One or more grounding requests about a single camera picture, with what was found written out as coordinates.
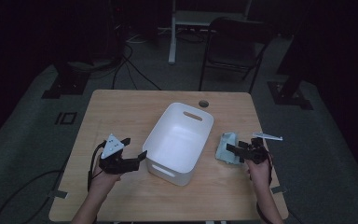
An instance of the black chair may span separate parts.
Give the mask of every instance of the black chair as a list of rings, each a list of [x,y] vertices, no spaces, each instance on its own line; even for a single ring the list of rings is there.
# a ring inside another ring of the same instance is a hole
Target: black chair
[[[258,21],[217,18],[208,27],[208,38],[202,63],[199,91],[205,68],[224,68],[243,72],[242,80],[254,69],[249,93],[255,84],[264,51],[275,37],[270,25]]]

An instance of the white desk frame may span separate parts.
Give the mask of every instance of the white desk frame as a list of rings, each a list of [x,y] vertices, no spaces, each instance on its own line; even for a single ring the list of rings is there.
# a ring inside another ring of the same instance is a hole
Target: white desk frame
[[[211,21],[218,17],[230,17],[246,20],[252,0],[247,0],[243,13],[204,12],[204,11],[176,11],[176,0],[172,0],[172,35],[169,64],[175,64],[176,58],[176,25],[208,26]]]

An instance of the white triangular marker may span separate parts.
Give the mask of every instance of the white triangular marker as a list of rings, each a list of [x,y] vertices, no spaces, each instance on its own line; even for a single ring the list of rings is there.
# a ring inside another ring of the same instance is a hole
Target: white triangular marker
[[[103,154],[101,155],[101,159],[105,159],[106,157],[109,157],[116,152],[120,151],[124,147],[124,144],[122,144],[115,136],[111,133],[109,135],[109,138],[106,141],[106,145],[103,148]]]
[[[269,134],[265,134],[265,133],[253,133],[254,137],[261,137],[261,138],[266,138],[266,139],[271,139],[271,140],[278,140],[278,141],[282,141],[283,138],[282,137],[275,137]]]

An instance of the chair backrest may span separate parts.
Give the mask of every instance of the chair backrest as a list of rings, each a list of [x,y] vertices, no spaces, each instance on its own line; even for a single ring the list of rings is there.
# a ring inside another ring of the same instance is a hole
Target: chair backrest
[[[260,21],[240,21],[228,17],[220,17],[211,22],[209,33],[216,31],[232,39],[246,42],[255,42],[267,45],[275,32],[272,26]]]

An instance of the handle cutout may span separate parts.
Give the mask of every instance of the handle cutout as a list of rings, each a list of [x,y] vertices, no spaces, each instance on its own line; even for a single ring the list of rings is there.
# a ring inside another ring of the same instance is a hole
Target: handle cutout
[[[199,121],[202,121],[202,117],[199,117],[199,116],[197,116],[197,115],[194,115],[194,114],[191,114],[191,113],[188,113],[188,112],[183,112],[183,114],[184,115],[186,115],[186,116],[188,116],[188,117],[190,117],[190,118],[192,118],[192,119],[196,119],[196,120],[199,120]]]
[[[168,171],[162,169],[161,167],[159,167],[159,166],[157,166],[157,165],[155,165],[155,164],[152,164],[152,166],[153,166],[153,168],[155,168],[156,170],[158,170],[158,171],[160,171],[160,172],[162,172],[162,173],[164,173],[164,174],[166,174],[166,175],[169,175],[169,176],[171,176],[171,177],[175,177],[175,175],[174,175],[173,173],[168,172]]]

